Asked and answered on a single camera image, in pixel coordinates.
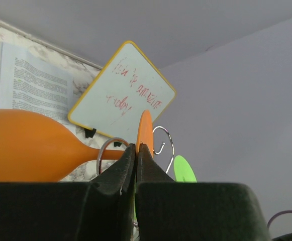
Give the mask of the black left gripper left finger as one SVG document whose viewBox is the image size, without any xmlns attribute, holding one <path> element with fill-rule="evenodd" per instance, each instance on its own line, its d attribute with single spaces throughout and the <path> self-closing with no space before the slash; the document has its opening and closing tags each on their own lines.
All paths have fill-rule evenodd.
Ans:
<svg viewBox="0 0 292 241">
<path fill-rule="evenodd" d="M 0 183 L 0 240 L 131 240 L 135 157 L 88 182 Z"/>
</svg>

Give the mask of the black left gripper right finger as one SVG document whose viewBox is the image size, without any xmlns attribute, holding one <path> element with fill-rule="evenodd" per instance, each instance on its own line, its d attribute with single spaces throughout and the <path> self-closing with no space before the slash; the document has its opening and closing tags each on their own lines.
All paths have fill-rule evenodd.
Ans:
<svg viewBox="0 0 292 241">
<path fill-rule="evenodd" d="M 270 240 L 254 192 L 240 183 L 176 182 L 141 144 L 136 215 L 141 240 Z"/>
</svg>

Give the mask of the green plastic wine glass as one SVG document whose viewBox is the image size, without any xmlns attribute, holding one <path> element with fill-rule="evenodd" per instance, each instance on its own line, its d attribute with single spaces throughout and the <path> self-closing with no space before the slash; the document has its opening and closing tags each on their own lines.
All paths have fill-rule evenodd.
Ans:
<svg viewBox="0 0 292 241">
<path fill-rule="evenodd" d="M 174 158 L 173 170 L 177 182 L 197 182 L 190 164 L 183 156 L 177 155 Z"/>
</svg>

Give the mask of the dark orange plastic wine glass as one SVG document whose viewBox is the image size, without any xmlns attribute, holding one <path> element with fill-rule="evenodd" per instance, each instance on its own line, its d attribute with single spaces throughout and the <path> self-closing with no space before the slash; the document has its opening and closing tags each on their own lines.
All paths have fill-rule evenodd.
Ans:
<svg viewBox="0 0 292 241">
<path fill-rule="evenodd" d="M 54 182 L 81 164 L 122 150 L 92 148 L 59 122 L 42 114 L 0 109 L 0 182 Z"/>
</svg>

